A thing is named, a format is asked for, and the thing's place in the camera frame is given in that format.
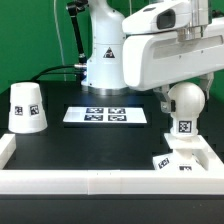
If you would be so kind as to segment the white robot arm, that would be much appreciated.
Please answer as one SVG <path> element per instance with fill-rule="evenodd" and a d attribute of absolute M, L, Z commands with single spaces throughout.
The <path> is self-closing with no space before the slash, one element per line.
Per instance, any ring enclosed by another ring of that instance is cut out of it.
<path fill-rule="evenodd" d="M 171 84 L 199 77 L 208 92 L 224 69 L 224 16 L 212 16 L 209 0 L 157 0 L 128 17 L 106 0 L 89 0 L 89 9 L 93 49 L 83 84 L 100 94 L 152 89 L 169 113 Z"/>

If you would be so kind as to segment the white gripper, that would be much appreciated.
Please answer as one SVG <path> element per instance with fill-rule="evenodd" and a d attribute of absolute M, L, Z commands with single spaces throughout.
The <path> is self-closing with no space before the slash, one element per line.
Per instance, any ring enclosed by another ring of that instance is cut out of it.
<path fill-rule="evenodd" d="M 215 71 L 224 69 L 224 17 L 211 17 L 210 0 L 162 0 L 124 19 L 125 83 L 153 89 L 163 113 L 172 112 L 168 84 L 199 77 L 205 99 Z"/>

